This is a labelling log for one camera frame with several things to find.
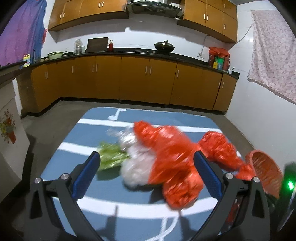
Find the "red plastic bag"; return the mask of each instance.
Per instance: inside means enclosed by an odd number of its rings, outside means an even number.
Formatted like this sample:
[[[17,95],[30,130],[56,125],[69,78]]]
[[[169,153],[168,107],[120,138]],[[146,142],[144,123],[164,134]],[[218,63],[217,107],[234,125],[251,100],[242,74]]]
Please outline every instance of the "red plastic bag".
[[[163,184],[163,196],[170,207],[180,208],[194,201],[204,184],[195,167],[189,172],[179,172]]]
[[[205,156],[210,161],[217,162],[221,168],[228,171],[235,171],[244,163],[237,156],[234,145],[229,143],[226,137],[219,132],[208,131],[198,142],[201,145]]]
[[[235,177],[241,180],[250,181],[253,177],[256,177],[256,173],[251,165],[243,164],[240,167],[238,174],[235,175]]]
[[[153,127],[147,122],[139,121],[134,123],[134,132],[137,139],[156,154],[149,177],[150,184],[164,183],[180,171],[187,172],[193,165],[196,144],[177,128]]]

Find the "blue cloth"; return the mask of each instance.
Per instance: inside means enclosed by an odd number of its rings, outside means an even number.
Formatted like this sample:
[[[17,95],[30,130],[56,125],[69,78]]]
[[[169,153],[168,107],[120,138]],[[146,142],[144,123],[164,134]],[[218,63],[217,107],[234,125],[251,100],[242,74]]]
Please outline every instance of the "blue cloth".
[[[104,124],[91,125],[78,122],[54,153],[41,177],[44,180],[57,179],[63,173],[70,173],[76,165],[84,163],[92,149],[95,150],[101,141],[116,143],[117,137],[107,135],[106,131],[108,129],[124,130],[124,127],[110,127],[108,123],[124,124],[144,120],[155,125],[191,126],[218,130],[218,126],[209,118],[180,112],[127,109],[119,113],[116,121],[108,122],[108,117],[114,116],[116,112],[116,108],[109,107],[89,110],[80,121],[91,119],[100,123],[102,122],[100,120],[103,120]],[[205,131],[191,131],[186,134],[192,141],[197,142]],[[82,154],[82,149],[88,150],[87,147],[90,153]],[[54,199],[54,203],[65,230],[74,235],[58,199]],[[182,210],[179,216],[177,211],[172,211],[167,207],[161,194],[161,187],[129,190],[123,184],[119,168],[113,168],[104,173],[99,172],[92,180],[85,197],[77,203],[90,224],[104,240],[187,241],[208,218],[216,204],[216,199],[211,198],[208,190],[204,188],[195,205]]]

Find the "white wall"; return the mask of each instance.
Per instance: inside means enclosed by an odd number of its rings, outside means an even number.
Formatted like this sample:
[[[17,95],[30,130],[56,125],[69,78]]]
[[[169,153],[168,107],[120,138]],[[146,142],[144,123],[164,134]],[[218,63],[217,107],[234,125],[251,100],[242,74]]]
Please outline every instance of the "white wall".
[[[48,27],[54,0],[47,0],[44,27]],[[199,58],[205,34],[178,26],[177,20],[145,15],[130,14],[129,19],[105,20],[86,23],[59,32],[49,32],[42,48],[42,57],[53,51],[73,51],[74,42],[80,38],[85,46],[89,38],[109,37],[114,47],[131,47],[155,49],[154,44],[168,40],[175,49],[173,53]],[[208,61],[208,47],[224,47],[224,43],[212,38],[206,38],[203,50],[203,61]]]
[[[238,39],[244,36],[252,24],[251,10],[276,8],[269,1],[238,5]],[[230,65],[240,72],[240,78],[226,117],[256,149],[269,154],[283,170],[285,164],[296,161],[296,105],[248,81],[253,52],[252,37],[253,28],[243,41],[229,50]]]

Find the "black countertop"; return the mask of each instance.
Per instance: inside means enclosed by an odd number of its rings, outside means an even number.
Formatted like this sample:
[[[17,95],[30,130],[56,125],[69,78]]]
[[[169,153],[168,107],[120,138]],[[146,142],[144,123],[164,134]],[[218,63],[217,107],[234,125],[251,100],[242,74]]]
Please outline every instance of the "black countertop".
[[[47,60],[44,62],[31,64],[31,67],[35,67],[41,64],[50,63],[54,61],[65,60],[73,57],[78,58],[78,57],[93,56],[93,55],[130,55],[130,56],[145,56],[149,58],[159,58],[159,59],[177,61],[177,62],[186,63],[186,64],[192,64],[192,65],[203,67],[205,69],[215,71],[217,73],[227,74],[235,79],[239,78],[239,73],[235,71],[233,71],[232,74],[228,74],[227,72],[224,72],[222,70],[218,70],[218,69],[214,69],[213,67],[210,67],[208,65],[208,62],[205,62],[196,58],[191,58],[191,57],[187,57],[187,56],[176,54],[176,53],[160,53],[157,50],[140,49],[140,48],[114,48],[114,51],[112,52],[103,51],[103,52],[95,52],[95,53],[84,53],[79,55],[74,55],[73,52],[71,52],[71,53],[63,54],[63,56],[58,59]]]

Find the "wooden cabinet door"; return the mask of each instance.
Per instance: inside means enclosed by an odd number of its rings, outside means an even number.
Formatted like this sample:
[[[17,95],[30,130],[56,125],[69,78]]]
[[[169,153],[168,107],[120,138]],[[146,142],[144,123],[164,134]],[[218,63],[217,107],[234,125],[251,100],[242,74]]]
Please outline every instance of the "wooden cabinet door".
[[[212,110],[217,98],[222,74],[204,69],[201,81],[196,87],[196,102],[194,107]]]
[[[119,99],[121,56],[96,56],[95,69],[96,98]]]
[[[227,111],[237,80],[227,74],[223,75],[214,110]]]
[[[47,81],[46,64],[40,65],[32,70],[31,80],[35,93],[38,112],[51,104],[50,85]]]
[[[222,33],[223,12],[207,4],[205,25],[219,33]]]
[[[101,13],[122,12],[126,8],[126,0],[101,0]]]
[[[150,59],[149,65],[146,102],[169,104],[177,63]]]
[[[99,14],[101,11],[101,0],[83,0],[79,17]]]
[[[122,100],[145,101],[148,83],[148,58],[122,57],[119,96]]]
[[[49,94],[51,98],[51,103],[56,101],[61,97],[61,88],[59,86],[58,79],[58,66],[57,62],[46,64],[47,67],[47,81],[49,84]]]
[[[65,3],[61,23],[65,23],[79,17],[82,0],[71,0]]]
[[[202,68],[178,63],[170,104],[193,107],[202,72]]]
[[[78,98],[96,97],[96,57],[80,57],[75,59],[72,93]]]
[[[228,0],[223,0],[223,12],[227,13],[230,17],[237,20],[237,7],[232,2]]]
[[[52,9],[52,13],[50,15],[48,29],[51,29],[61,23],[62,15],[64,10],[64,4],[57,5]]]
[[[237,40],[237,21],[226,13],[223,13],[223,35]]]
[[[186,0],[184,19],[205,25],[206,4],[198,0]]]
[[[207,0],[207,4],[223,11],[223,3],[222,0]]]
[[[57,79],[59,81],[61,97],[76,97],[77,81],[74,59],[58,61]]]

